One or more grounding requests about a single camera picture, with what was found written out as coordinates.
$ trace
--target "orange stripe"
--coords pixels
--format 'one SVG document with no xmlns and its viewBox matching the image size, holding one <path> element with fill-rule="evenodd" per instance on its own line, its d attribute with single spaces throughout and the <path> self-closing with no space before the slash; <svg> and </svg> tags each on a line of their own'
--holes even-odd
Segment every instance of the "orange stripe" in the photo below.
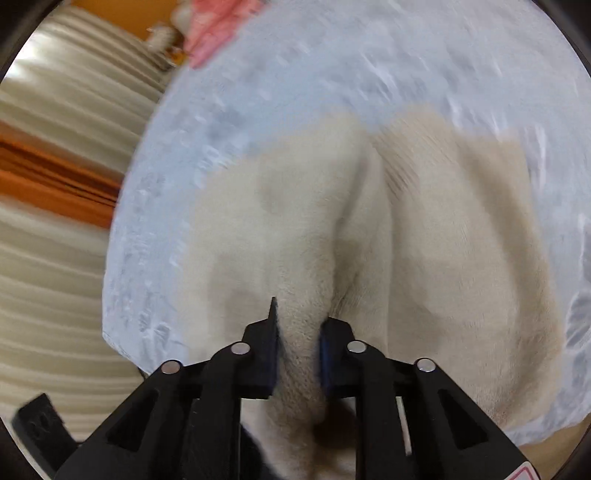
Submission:
<svg viewBox="0 0 591 480">
<path fill-rule="evenodd" d="M 120 188 L 113 176 L 0 134 L 0 195 L 110 228 Z"/>
</svg>

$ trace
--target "pink cloth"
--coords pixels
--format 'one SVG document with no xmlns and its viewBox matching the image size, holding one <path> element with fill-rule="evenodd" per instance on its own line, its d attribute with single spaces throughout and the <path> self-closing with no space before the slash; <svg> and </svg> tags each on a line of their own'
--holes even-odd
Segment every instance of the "pink cloth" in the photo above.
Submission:
<svg viewBox="0 0 591 480">
<path fill-rule="evenodd" d="M 193 0 L 191 28 L 184 44 L 191 67 L 208 61 L 262 7 L 261 0 Z"/>
</svg>

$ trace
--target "white bedding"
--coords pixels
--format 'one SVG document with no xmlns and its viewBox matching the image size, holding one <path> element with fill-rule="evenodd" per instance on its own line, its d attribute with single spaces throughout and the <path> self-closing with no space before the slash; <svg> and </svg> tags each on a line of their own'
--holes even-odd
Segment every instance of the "white bedding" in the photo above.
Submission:
<svg viewBox="0 0 591 480">
<path fill-rule="evenodd" d="M 552 409 L 510 434 L 539 441 L 581 421 L 591 411 L 591 79 L 530 0 L 276 0 L 207 67 L 182 70 L 119 200 L 105 339 L 148 372 L 191 363 L 178 261 L 212 169 L 328 111 L 376 128 L 423 102 L 468 131 L 521 139 L 567 348 Z"/>
</svg>

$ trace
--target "metal rivet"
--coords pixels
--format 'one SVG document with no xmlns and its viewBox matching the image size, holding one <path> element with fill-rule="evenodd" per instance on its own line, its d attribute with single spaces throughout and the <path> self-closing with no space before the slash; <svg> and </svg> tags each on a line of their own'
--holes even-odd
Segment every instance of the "metal rivet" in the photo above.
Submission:
<svg viewBox="0 0 591 480">
<path fill-rule="evenodd" d="M 417 367 L 421 372 L 432 372 L 436 366 L 435 362 L 430 358 L 421 358 L 417 362 Z"/>
<path fill-rule="evenodd" d="M 160 370 L 162 370 L 163 374 L 174 375 L 179 370 L 181 370 L 181 364 L 179 364 L 176 360 L 169 360 L 168 362 L 162 364 Z"/>
<path fill-rule="evenodd" d="M 244 355 L 245 353 L 248 353 L 251 351 L 251 346 L 248 343 L 238 342 L 238 343 L 234 343 L 234 345 L 232 345 L 230 350 L 235 355 Z"/>
<path fill-rule="evenodd" d="M 353 340 L 347 344 L 347 350 L 351 353 L 363 353 L 367 350 L 367 345 L 359 340 Z"/>
</svg>

